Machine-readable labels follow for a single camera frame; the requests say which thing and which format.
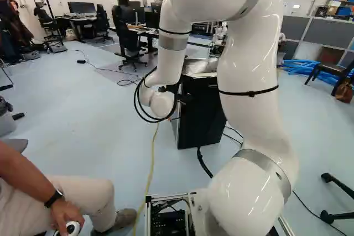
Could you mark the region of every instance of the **knee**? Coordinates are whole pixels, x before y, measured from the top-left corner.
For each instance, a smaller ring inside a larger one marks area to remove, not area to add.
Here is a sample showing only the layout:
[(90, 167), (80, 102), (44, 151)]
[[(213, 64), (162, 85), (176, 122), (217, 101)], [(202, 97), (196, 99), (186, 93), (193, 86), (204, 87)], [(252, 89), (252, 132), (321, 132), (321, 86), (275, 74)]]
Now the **knee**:
[(100, 190), (100, 192), (103, 195), (103, 198), (112, 198), (114, 196), (114, 185), (111, 180), (106, 180), (103, 179), (101, 180), (99, 187), (97, 189)]

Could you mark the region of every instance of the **cubicle partition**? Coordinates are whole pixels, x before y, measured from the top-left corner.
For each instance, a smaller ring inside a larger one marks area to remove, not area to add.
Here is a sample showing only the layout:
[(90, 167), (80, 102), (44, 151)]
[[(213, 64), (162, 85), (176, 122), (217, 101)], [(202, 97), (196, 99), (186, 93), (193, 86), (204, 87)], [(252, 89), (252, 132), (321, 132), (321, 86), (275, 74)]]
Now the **cubicle partition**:
[(354, 22), (284, 16), (285, 59), (314, 60), (348, 66), (354, 60)]

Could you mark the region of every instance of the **computer desk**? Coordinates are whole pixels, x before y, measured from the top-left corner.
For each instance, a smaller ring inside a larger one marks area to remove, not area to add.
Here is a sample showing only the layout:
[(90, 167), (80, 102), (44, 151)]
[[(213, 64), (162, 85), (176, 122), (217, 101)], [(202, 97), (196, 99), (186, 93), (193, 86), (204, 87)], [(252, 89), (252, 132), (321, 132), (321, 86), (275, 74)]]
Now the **computer desk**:
[[(141, 36), (145, 36), (148, 38), (148, 53), (154, 53), (157, 51), (157, 48), (153, 47), (153, 39), (159, 39), (159, 31), (157, 29), (148, 29), (148, 30), (143, 30), (143, 29), (137, 29), (135, 28), (133, 24), (128, 24), (128, 28), (129, 30), (133, 31), (133, 32), (137, 32), (138, 34), (140, 34)], [(113, 32), (117, 32), (116, 31), (116, 27), (110, 27), (110, 30)], [(190, 45), (196, 45), (196, 46), (200, 46), (200, 47), (204, 47), (204, 48), (208, 48), (209, 46), (206, 44), (199, 44), (199, 43), (195, 43), (192, 41), (189, 41), (188, 44)]]
[(89, 25), (89, 24), (93, 25), (97, 20), (96, 16), (85, 17), (85, 18), (71, 18), (71, 17), (65, 17), (65, 16), (57, 16), (57, 17), (55, 17), (55, 19), (69, 21), (72, 29), (75, 32), (75, 35), (77, 37), (77, 41), (84, 43), (84, 44), (86, 42), (81, 39), (81, 33), (79, 31), (79, 26)]

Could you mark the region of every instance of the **wristwatch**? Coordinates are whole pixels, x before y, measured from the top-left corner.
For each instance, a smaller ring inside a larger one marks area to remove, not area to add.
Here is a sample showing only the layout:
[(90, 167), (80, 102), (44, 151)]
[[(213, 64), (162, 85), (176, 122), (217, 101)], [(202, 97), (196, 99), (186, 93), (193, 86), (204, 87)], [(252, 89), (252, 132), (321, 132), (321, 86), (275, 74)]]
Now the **wristwatch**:
[(62, 192), (60, 192), (59, 190), (56, 190), (54, 195), (44, 203), (44, 206), (46, 208), (50, 208), (52, 204), (54, 204), (54, 202), (60, 198), (62, 198), (64, 195)]

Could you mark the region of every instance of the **shoe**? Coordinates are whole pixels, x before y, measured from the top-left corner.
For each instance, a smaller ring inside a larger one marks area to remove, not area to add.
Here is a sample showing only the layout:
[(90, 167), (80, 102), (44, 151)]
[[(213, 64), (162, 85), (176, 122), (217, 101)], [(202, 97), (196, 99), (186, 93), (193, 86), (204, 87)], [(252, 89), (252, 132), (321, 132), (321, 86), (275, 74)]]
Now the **shoe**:
[(91, 236), (103, 236), (108, 235), (111, 232), (130, 227), (134, 225), (137, 219), (137, 211), (135, 209), (125, 208), (123, 210), (117, 211), (116, 221), (112, 228), (105, 232), (98, 232), (96, 230), (91, 231)]

